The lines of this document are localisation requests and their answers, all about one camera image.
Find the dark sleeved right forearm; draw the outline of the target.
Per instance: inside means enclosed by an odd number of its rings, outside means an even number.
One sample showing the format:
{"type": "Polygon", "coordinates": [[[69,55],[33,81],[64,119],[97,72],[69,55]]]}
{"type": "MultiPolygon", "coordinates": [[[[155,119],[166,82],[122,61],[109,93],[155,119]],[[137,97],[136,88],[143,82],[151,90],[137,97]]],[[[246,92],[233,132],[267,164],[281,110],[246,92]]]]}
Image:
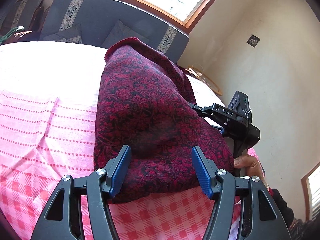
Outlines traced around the dark sleeved right forearm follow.
{"type": "Polygon", "coordinates": [[[288,207],[277,189],[272,189],[266,184],[270,195],[273,197],[290,233],[292,240],[320,240],[319,213],[313,220],[303,222],[295,218],[293,210],[288,207]]]}

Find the right hand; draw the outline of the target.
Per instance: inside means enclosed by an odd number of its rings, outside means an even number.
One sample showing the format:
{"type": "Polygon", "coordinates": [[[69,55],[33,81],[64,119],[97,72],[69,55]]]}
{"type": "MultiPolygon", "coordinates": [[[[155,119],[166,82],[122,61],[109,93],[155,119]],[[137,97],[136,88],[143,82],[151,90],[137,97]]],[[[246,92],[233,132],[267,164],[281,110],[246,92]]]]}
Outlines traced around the right hand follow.
{"type": "Polygon", "coordinates": [[[242,155],[234,159],[234,167],[237,169],[245,168],[246,175],[249,177],[258,176],[260,180],[266,185],[263,169],[259,160],[251,155],[242,155]]]}

